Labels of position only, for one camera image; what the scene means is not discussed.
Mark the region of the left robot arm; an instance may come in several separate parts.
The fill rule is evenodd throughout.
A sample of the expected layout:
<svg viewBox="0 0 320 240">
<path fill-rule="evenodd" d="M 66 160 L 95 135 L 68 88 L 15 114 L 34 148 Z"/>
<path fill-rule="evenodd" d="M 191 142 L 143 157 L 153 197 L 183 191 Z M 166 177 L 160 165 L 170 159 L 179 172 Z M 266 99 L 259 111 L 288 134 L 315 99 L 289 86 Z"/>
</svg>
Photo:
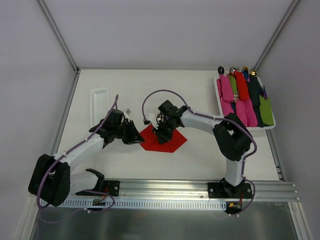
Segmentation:
<svg viewBox="0 0 320 240">
<path fill-rule="evenodd" d="M 74 170 L 114 140 L 125 145 L 143 143 L 134 122 L 121 110 L 112 109 L 99 124 L 89 129 L 82 141 L 67 151 L 41 155 L 35 165 L 28 192 L 38 201 L 58 207 L 69 195 L 99 195 L 105 189 L 105 176 L 92 168 L 82 173 Z"/>
</svg>

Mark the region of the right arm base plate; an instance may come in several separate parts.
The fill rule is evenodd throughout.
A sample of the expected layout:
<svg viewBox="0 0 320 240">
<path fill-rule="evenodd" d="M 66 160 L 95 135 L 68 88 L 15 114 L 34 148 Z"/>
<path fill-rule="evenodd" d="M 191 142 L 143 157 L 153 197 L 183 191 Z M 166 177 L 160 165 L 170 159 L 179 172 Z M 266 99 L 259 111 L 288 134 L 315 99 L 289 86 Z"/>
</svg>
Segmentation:
<svg viewBox="0 0 320 240">
<path fill-rule="evenodd" d="M 253 190 L 250 183 L 241 182 L 232 186 L 227 182 L 209 182 L 207 184 L 208 197 L 210 199 L 251 199 Z"/>
</svg>

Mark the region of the red paper napkin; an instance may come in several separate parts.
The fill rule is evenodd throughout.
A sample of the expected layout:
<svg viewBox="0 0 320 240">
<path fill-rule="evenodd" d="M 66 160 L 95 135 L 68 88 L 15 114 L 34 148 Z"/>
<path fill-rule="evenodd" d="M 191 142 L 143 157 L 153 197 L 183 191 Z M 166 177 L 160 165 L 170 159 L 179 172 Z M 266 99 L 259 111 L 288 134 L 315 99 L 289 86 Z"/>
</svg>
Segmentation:
<svg viewBox="0 0 320 240">
<path fill-rule="evenodd" d="M 144 142 L 140 143 L 140 146 L 144 150 L 152 152 L 174 153 L 187 142 L 187 139 L 178 130 L 174 130 L 171 141 L 160 144 L 151 125 L 142 130 L 140 135 L 144 138 Z"/>
</svg>

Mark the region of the green handled spoon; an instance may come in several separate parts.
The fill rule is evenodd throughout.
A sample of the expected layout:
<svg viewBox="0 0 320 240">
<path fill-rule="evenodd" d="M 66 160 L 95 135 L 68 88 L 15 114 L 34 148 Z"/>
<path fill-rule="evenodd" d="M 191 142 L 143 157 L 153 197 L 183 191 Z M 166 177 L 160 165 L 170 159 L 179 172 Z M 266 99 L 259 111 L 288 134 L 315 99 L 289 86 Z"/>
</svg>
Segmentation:
<svg viewBox="0 0 320 240">
<path fill-rule="evenodd" d="M 156 115 L 156 122 L 159 124 L 160 122 L 163 122 L 164 121 L 164 116 L 161 112 L 159 112 L 157 115 Z"/>
</svg>

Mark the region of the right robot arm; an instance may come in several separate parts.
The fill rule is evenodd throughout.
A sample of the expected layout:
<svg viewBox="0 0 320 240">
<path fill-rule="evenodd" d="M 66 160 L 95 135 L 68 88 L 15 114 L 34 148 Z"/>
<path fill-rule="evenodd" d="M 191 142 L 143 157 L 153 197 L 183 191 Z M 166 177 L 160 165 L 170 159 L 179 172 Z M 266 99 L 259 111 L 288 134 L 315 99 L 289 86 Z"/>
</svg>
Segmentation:
<svg viewBox="0 0 320 240">
<path fill-rule="evenodd" d="M 177 128 L 193 128 L 215 137 L 218 148 L 226 158 L 226 173 L 219 191 L 229 198 L 240 195 L 245 183 L 243 177 L 245 158 L 253 143 L 253 137 L 234 113 L 226 116 L 205 115 L 183 105 L 178 108 L 169 100 L 159 107 L 157 127 L 153 132 L 159 144 L 170 142 Z"/>
</svg>

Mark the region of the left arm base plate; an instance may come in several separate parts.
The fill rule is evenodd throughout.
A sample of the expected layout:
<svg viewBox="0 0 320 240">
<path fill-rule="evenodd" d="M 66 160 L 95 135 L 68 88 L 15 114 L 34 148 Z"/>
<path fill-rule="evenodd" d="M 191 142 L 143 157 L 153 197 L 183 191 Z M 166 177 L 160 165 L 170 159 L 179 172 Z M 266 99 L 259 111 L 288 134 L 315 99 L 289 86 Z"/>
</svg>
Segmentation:
<svg viewBox="0 0 320 240">
<path fill-rule="evenodd" d="M 77 196 L 102 196 L 109 194 L 112 197 L 118 197 L 120 190 L 120 181 L 118 180 L 98 180 L 96 186 L 89 191 L 83 190 L 76 192 Z"/>
</svg>

